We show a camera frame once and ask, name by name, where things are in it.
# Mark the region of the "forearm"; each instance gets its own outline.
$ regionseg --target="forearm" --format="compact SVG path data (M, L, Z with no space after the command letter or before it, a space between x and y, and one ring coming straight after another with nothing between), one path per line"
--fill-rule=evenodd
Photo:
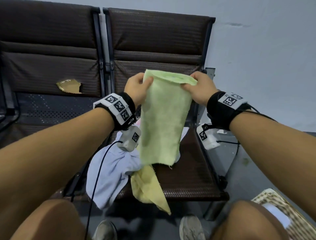
M253 113L241 113L231 131L259 169L316 220L316 138Z
M0 228L4 219L20 224L63 187L113 128L111 115L96 108L1 149Z

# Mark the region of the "white cloth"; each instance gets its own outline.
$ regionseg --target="white cloth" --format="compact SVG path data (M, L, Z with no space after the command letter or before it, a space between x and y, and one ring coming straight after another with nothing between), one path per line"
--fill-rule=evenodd
M122 133L118 132L115 141L118 141ZM101 161L106 150L110 147L106 146L98 151L92 158L88 173L86 191L91 198L95 186ZM142 168L139 159L139 152L135 149L132 152L124 152L114 144L107 152L95 189L93 201L99 209L103 209L112 205L116 196L128 181L128 175Z

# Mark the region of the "green towel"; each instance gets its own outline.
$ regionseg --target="green towel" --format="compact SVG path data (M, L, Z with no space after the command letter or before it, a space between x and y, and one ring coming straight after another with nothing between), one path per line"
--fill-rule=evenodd
M184 74L148 69L143 80L150 76L154 82L142 104L140 159L144 165L171 166L179 153L181 133L192 101L180 84L196 85L197 81Z

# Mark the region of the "chair leg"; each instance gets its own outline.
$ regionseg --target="chair leg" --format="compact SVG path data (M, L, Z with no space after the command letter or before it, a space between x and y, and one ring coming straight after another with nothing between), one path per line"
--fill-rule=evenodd
M211 202L203 215L204 219L207 221L215 221L226 203L227 201Z

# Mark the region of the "white wall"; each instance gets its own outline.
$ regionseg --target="white wall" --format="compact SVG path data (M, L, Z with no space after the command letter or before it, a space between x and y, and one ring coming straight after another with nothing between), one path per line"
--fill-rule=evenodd
M315 0L57 0L216 17L206 67L260 112L316 132Z

